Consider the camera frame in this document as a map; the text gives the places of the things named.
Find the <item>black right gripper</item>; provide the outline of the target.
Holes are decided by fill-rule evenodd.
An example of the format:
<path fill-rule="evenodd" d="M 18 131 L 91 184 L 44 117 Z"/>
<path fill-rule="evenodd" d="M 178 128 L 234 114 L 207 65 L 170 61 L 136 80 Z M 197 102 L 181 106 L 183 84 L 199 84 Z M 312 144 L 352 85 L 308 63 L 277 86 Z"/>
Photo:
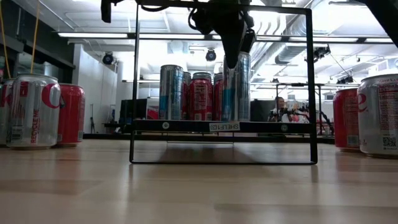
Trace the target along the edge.
<path fill-rule="evenodd" d="M 193 8 L 188 16 L 188 25 L 202 34 L 215 31 L 221 37 L 228 68 L 236 66 L 240 49 L 249 53 L 257 39 L 252 29 L 254 19 L 245 10 Z"/>

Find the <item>slim silver blue can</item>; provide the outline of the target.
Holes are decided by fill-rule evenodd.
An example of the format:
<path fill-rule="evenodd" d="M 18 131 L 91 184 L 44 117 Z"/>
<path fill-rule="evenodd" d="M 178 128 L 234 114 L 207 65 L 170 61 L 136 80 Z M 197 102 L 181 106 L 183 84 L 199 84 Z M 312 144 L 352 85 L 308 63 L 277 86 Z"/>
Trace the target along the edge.
<path fill-rule="evenodd" d="M 250 121 L 251 56 L 240 52 L 237 64 L 223 64 L 222 121 Z"/>
<path fill-rule="evenodd" d="M 163 65 L 160 68 L 159 119 L 182 118 L 183 68 Z"/>

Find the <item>long ceiling light strip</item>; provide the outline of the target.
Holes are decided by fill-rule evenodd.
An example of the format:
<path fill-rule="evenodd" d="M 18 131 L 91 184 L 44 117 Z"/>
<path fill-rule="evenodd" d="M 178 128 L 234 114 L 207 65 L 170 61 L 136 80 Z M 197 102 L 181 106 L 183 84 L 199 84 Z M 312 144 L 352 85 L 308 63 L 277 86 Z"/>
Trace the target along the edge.
<path fill-rule="evenodd" d="M 104 32 L 57 32 L 59 37 L 68 39 L 135 39 L 135 33 L 104 33 Z M 142 40 L 207 40 L 219 41 L 217 34 L 172 34 L 172 33 L 140 33 Z M 258 42 L 292 42 L 306 43 L 305 36 L 291 35 L 257 35 Z M 318 44 L 393 44 L 387 37 L 339 37 L 339 36 L 313 36 L 314 43 Z"/>

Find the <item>black monitor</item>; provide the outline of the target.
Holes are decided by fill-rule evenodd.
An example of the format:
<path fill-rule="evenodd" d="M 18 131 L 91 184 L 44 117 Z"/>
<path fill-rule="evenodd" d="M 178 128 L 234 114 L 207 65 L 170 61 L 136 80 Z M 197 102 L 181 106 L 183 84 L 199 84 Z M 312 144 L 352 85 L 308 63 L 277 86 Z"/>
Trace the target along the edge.
<path fill-rule="evenodd" d="M 119 114 L 120 123 L 130 123 L 133 117 L 134 102 L 133 100 L 122 100 Z M 136 100 L 135 118 L 146 118 L 147 99 Z"/>
<path fill-rule="evenodd" d="M 258 100 L 250 102 L 250 121 L 268 122 L 270 112 L 275 108 L 274 100 Z"/>

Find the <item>person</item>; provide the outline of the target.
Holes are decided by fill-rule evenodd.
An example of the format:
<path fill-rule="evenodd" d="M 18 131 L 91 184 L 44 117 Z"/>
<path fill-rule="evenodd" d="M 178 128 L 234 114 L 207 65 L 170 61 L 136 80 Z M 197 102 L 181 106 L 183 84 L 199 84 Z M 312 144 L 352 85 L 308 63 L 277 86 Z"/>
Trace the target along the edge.
<path fill-rule="evenodd" d="M 298 101 L 285 102 L 283 97 L 275 99 L 275 108 L 270 110 L 268 122 L 309 123 L 308 105 Z"/>

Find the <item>black ceiling track light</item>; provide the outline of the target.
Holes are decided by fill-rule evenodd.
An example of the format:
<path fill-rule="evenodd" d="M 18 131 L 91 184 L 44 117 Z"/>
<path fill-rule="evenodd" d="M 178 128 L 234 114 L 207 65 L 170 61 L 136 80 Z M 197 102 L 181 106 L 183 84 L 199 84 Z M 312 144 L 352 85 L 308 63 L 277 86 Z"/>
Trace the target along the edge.
<path fill-rule="evenodd" d="M 331 54 L 331 50 L 328 44 L 325 47 L 316 47 L 313 51 L 313 62 L 316 63 L 329 54 Z"/>

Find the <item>silver diet cola can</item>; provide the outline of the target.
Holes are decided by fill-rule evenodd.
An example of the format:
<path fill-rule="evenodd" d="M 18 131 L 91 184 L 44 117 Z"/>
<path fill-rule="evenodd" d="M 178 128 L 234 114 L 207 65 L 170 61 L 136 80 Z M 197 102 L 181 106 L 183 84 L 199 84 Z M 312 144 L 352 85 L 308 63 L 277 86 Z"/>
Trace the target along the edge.
<path fill-rule="evenodd" d="M 6 145 L 7 125 L 12 102 L 12 84 L 14 79 L 7 79 L 0 91 L 0 147 Z"/>
<path fill-rule="evenodd" d="M 363 79 L 357 99 L 360 151 L 398 157 L 398 74 Z"/>
<path fill-rule="evenodd" d="M 58 79 L 20 74 L 11 88 L 6 145 L 12 149 L 48 149 L 56 145 L 61 89 Z"/>

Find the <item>silver ventilation duct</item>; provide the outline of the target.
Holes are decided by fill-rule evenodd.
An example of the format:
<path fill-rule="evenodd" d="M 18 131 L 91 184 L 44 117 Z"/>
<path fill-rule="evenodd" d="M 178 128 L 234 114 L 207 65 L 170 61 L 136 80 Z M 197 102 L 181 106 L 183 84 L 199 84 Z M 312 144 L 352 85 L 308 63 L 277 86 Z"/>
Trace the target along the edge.
<path fill-rule="evenodd" d="M 282 50 L 275 56 L 275 63 L 278 65 L 287 65 L 306 49 L 307 46 L 305 44 L 286 43 L 282 47 Z"/>

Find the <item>black frame background table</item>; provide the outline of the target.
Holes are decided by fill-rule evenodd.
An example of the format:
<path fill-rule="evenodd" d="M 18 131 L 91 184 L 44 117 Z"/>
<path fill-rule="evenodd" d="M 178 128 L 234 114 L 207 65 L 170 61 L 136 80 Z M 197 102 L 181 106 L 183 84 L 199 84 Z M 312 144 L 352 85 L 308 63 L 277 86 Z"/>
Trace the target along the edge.
<path fill-rule="evenodd" d="M 292 90 L 304 90 L 305 88 L 309 89 L 310 85 L 308 83 L 276 83 L 275 87 L 277 90 L 277 97 L 279 97 L 280 86 L 283 86 L 284 88 L 290 88 Z M 328 111 L 332 113 L 333 105 L 331 104 L 330 100 L 326 101 L 329 102 L 328 105 L 326 106 L 322 105 L 323 87 L 325 88 L 332 87 L 332 85 L 322 84 L 322 83 L 315 84 L 315 94 L 317 96 L 317 99 L 315 101 L 315 115 L 317 116 L 317 122 L 316 122 L 317 134 L 319 136 L 334 136 L 335 129 L 333 124 L 333 115 L 328 116 L 327 114 L 325 114 L 325 112 Z M 297 103 L 296 105 L 293 105 L 293 107 L 289 109 L 281 109 L 280 115 L 277 115 L 279 121 L 282 118 L 282 114 L 303 116 L 308 122 L 310 122 L 310 100 L 307 100 L 306 103 Z"/>

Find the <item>dark wall shelving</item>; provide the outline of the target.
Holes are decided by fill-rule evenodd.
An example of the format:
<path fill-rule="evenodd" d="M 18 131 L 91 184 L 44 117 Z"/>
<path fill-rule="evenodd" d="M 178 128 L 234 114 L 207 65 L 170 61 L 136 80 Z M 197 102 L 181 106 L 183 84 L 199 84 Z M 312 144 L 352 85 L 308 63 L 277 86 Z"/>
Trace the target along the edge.
<path fill-rule="evenodd" d="M 61 82 L 70 82 L 75 69 L 73 64 L 74 45 L 67 44 L 55 31 L 42 21 L 18 6 L 12 0 L 1 3 L 0 57 L 8 59 L 10 71 L 16 75 L 21 53 L 34 56 L 34 62 L 45 62 L 58 68 L 56 74 Z"/>

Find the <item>black aluminium table frame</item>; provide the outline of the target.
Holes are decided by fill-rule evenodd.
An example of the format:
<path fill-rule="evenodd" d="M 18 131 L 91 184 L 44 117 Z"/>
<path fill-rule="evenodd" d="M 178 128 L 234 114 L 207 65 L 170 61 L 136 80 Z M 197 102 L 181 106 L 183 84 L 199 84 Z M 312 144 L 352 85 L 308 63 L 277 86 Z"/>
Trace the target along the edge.
<path fill-rule="evenodd" d="M 83 139 L 102 139 L 102 140 L 131 140 L 130 134 L 83 134 Z M 204 135 L 150 135 L 135 134 L 135 141 L 176 141 L 176 142 L 272 142 L 272 143 L 310 143 L 310 138 L 303 137 L 243 137 L 243 136 L 204 136 Z M 317 138 L 320 144 L 335 144 L 333 138 Z"/>

